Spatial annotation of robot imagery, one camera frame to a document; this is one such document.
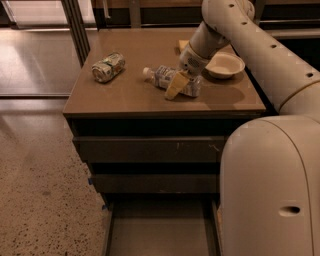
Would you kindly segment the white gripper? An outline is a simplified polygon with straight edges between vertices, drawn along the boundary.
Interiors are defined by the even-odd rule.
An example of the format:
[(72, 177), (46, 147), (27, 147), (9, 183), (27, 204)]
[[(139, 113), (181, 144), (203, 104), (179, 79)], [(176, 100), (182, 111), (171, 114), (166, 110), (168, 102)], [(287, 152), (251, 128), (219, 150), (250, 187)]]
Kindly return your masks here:
[(199, 56), (190, 44), (187, 44), (179, 57), (179, 68), (183, 71), (178, 71), (174, 75), (166, 89), (165, 98), (173, 100), (187, 86), (189, 75), (192, 77), (199, 76), (208, 63), (209, 59)]

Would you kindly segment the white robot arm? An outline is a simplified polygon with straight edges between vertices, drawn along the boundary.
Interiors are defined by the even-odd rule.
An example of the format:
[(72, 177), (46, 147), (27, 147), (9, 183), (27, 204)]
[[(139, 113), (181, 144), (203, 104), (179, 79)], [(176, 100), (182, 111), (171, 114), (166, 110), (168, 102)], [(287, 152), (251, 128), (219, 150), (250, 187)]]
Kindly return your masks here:
[(203, 0), (180, 56), (200, 73), (225, 44), (274, 107), (228, 138), (220, 167), (224, 256), (320, 256), (320, 72), (252, 22), (248, 0)]

